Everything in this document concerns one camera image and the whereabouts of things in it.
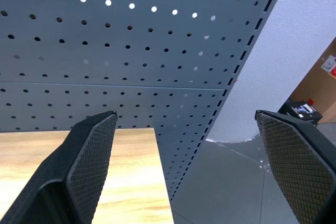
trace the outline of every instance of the cardboard box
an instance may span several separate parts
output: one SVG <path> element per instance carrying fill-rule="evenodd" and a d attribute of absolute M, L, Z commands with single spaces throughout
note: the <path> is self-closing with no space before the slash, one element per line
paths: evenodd
<path fill-rule="evenodd" d="M 314 101 L 323 115 L 319 123 L 336 122 L 336 38 L 290 96 L 292 101 Z"/>

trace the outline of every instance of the white wall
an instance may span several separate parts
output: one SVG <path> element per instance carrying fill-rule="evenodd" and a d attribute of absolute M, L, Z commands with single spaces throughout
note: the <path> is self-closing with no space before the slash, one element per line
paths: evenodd
<path fill-rule="evenodd" d="M 335 36 L 336 0 L 278 0 L 208 139 L 258 134 L 255 111 L 278 111 Z"/>

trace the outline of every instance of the wooden table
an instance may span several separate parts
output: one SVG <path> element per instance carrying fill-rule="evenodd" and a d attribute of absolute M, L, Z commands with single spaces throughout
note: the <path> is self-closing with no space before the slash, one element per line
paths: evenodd
<path fill-rule="evenodd" d="M 68 133 L 0 133 L 0 219 Z M 174 223 L 153 129 L 115 131 L 110 166 L 94 216 L 92 223 Z"/>

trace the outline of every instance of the pegboard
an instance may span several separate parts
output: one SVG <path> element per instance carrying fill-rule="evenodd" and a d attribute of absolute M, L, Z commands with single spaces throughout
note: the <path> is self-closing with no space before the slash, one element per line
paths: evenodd
<path fill-rule="evenodd" d="M 275 2 L 0 0 L 0 129 L 116 110 L 155 128 L 173 199 Z"/>

